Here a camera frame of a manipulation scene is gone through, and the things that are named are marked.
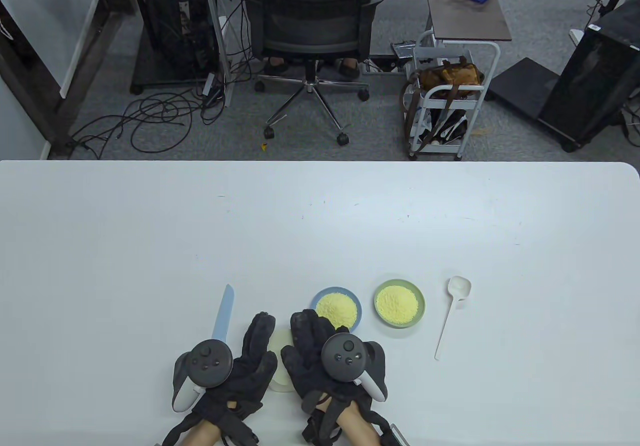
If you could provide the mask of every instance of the black glove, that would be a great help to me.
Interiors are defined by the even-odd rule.
[[[316,446],[329,446],[338,439],[339,433],[330,435],[338,427],[338,416],[352,401],[358,404],[365,421],[377,424],[383,433],[390,430],[387,421],[371,411],[371,396],[362,386],[334,380],[322,365],[321,352],[327,340],[336,333],[348,332],[346,327],[336,330],[327,318],[319,318],[314,310],[305,309],[291,316],[293,346],[285,346],[280,352],[293,387],[302,398],[302,411],[311,415],[302,436]],[[331,397],[326,413],[316,410],[324,393]]]
[[[265,312],[254,316],[244,335],[242,356],[233,360],[229,377],[220,386],[207,389],[182,423],[173,428],[162,446],[173,446],[180,435],[205,419],[229,437],[236,446],[256,446],[258,437],[243,423],[250,414],[263,407],[261,400],[278,368],[278,358],[267,351],[276,320]],[[227,407],[235,401],[233,410]]]

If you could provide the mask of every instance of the forearm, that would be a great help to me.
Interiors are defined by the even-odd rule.
[[[229,408],[235,408],[236,402],[230,401],[226,405]],[[220,428],[203,419],[189,430],[180,446],[213,446],[220,441],[221,437]]]
[[[362,419],[356,403],[342,412],[338,417],[340,426],[351,446],[380,446],[380,436],[370,423]]]

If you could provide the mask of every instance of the hand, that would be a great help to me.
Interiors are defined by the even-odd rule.
[[[348,333],[345,327],[334,328],[327,318],[320,318],[312,309],[291,316],[293,346],[280,352],[284,367],[291,378],[295,392],[302,398],[302,410],[311,414],[323,394],[346,406],[366,394],[362,386],[341,383],[327,374],[322,365],[321,352],[327,340],[336,333]]]
[[[207,389],[190,414],[167,435],[162,446],[173,446],[180,435],[206,420],[217,426],[237,446],[256,446],[258,438],[242,421],[263,407],[261,400],[278,368],[274,352],[267,351],[275,318],[265,312],[254,316],[244,335],[242,355],[233,360],[229,377]]]
[[[390,430],[387,421],[371,411],[371,396],[362,386],[341,383],[327,374],[322,365],[322,348],[337,330],[310,309],[291,316],[293,346],[285,346],[280,354],[293,387],[302,398],[302,410],[311,415],[302,436],[316,446],[329,446],[337,436],[330,434],[343,428],[354,446],[371,446],[379,439],[371,423],[383,433]]]

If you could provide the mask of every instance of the green bowl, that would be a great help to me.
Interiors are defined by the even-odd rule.
[[[391,321],[387,321],[382,317],[382,315],[380,314],[380,311],[378,311],[378,305],[376,304],[376,299],[380,294],[380,292],[387,286],[403,286],[404,288],[407,288],[412,293],[414,293],[415,299],[418,300],[418,313],[415,314],[415,316],[413,317],[413,320],[409,321],[408,323],[399,324],[399,323],[393,323]],[[375,308],[375,312],[379,316],[380,320],[382,320],[384,323],[386,323],[390,327],[409,328],[417,324],[418,321],[422,320],[423,315],[425,314],[426,303],[425,303],[425,297],[423,296],[422,291],[418,289],[418,286],[416,286],[413,283],[409,283],[409,281],[398,279],[398,280],[385,281],[375,289],[375,293],[373,294],[373,307]]]

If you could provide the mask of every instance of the black shoe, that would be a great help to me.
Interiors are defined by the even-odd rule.
[[[264,73],[269,76],[281,76],[286,70],[289,69],[289,63],[285,60],[284,63],[279,65],[272,65],[270,58],[267,59],[267,62],[264,65]]]

